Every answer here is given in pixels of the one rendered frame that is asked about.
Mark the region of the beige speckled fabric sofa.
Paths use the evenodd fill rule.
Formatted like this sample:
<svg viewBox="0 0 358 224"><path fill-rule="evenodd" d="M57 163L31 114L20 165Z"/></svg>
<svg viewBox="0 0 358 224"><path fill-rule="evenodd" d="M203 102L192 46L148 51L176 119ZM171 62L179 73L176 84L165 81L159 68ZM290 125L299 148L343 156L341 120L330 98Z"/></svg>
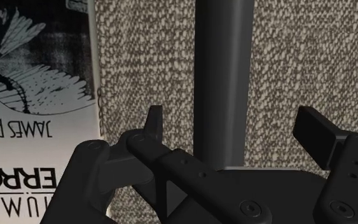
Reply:
<svg viewBox="0 0 358 224"><path fill-rule="evenodd" d="M195 0L95 0L100 122L111 144L163 106L193 150ZM358 0L255 0L244 164L327 176L293 138L300 105L358 132Z"/></svg>

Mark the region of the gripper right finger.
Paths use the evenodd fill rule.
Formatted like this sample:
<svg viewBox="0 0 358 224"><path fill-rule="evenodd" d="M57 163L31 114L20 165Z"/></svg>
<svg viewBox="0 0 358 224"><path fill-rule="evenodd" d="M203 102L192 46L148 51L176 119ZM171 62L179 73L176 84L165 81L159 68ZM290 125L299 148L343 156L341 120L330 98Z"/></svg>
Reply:
<svg viewBox="0 0 358 224"><path fill-rule="evenodd" d="M358 132L339 128L311 106L300 106L293 136L329 171L313 209L315 224L358 224Z"/></svg>

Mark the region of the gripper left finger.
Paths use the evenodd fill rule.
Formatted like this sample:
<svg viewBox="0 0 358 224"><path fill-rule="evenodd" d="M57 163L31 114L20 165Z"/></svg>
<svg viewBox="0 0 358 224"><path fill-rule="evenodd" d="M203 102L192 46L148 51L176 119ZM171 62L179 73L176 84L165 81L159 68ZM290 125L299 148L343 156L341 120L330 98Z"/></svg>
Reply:
<svg viewBox="0 0 358 224"><path fill-rule="evenodd" d="M162 143L162 107L151 106L141 129L110 145L75 147L40 224L118 224L107 208L131 186L162 224L272 224L268 206L238 183L181 149Z"/></svg>

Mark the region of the white book with black print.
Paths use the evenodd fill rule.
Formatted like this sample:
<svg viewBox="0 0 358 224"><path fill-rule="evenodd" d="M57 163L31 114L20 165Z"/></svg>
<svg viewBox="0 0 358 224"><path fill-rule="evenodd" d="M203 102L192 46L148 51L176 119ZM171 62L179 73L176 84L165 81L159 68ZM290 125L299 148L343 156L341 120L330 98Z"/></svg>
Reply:
<svg viewBox="0 0 358 224"><path fill-rule="evenodd" d="M100 138L99 71L95 0L0 0L0 224L40 224Z"/></svg>

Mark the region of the dark grey long bar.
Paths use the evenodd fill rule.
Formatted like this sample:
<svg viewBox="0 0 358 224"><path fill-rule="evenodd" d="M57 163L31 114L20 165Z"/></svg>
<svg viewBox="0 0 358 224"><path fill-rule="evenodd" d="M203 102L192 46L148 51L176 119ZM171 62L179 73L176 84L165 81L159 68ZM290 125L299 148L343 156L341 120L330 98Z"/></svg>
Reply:
<svg viewBox="0 0 358 224"><path fill-rule="evenodd" d="M244 164L255 0L196 0L193 154L215 170Z"/></svg>

